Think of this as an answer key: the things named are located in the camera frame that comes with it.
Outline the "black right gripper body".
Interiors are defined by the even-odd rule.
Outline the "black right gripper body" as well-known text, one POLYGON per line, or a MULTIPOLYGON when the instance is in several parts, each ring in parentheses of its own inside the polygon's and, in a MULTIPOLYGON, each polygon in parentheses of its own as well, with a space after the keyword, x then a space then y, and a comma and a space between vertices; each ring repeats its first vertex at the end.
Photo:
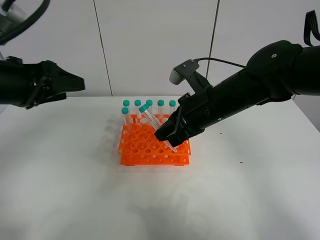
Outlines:
POLYGON ((185 94, 178 102, 179 107, 172 118, 179 118, 178 130, 185 130, 192 138, 207 127, 225 119, 225 88, 209 87, 200 95, 185 94))

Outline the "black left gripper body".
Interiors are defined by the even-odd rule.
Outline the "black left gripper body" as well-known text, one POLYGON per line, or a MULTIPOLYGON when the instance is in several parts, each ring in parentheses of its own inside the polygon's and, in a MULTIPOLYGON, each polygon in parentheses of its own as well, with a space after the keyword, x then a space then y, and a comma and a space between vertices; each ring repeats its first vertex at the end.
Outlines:
POLYGON ((24 103, 25 109, 32 109, 42 104, 62 101, 67 98, 66 93, 54 91, 54 77, 59 76, 56 63, 46 60, 35 64, 32 74, 31 92, 24 103))

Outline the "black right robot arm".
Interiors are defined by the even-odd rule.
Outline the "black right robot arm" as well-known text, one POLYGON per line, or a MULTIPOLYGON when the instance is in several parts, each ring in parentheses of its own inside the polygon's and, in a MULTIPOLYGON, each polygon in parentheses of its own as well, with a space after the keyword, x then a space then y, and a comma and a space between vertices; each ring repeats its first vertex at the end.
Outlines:
POLYGON ((252 106, 284 102, 294 95, 320 93, 320 48, 281 40, 256 52, 246 66, 217 85, 198 73, 199 60, 176 66, 169 77, 187 81, 194 93, 178 99, 179 106, 155 132, 172 146, 202 133, 207 127, 252 106))

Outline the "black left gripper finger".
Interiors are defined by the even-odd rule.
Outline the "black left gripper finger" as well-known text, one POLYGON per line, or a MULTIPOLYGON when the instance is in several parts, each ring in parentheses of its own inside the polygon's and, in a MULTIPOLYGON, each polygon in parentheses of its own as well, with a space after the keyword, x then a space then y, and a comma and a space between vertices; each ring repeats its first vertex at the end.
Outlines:
POLYGON ((72 93, 85 90, 85 80, 82 77, 59 68, 58 70, 58 92, 72 93))

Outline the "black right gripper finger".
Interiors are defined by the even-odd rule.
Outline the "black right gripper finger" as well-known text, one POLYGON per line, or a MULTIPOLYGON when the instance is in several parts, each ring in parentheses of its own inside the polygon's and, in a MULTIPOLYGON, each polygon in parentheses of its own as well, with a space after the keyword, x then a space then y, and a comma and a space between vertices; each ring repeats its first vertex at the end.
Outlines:
POLYGON ((170 141, 170 135, 179 129, 180 119, 170 117, 160 128, 155 131, 155 137, 160 141, 170 141))
POLYGON ((185 130, 177 130, 175 133, 171 134, 169 136, 169 143, 173 146, 179 146, 184 141, 188 140, 190 138, 190 133, 185 130))

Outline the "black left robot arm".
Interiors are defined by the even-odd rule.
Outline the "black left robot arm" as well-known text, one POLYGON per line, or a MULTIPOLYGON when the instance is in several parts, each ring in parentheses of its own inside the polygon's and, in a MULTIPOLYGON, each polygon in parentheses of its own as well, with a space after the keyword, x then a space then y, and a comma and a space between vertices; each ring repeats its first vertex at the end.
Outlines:
POLYGON ((46 60, 23 63, 9 56, 0 61, 0 103, 31 109, 41 104, 61 101, 67 93, 85 90, 85 80, 46 60))

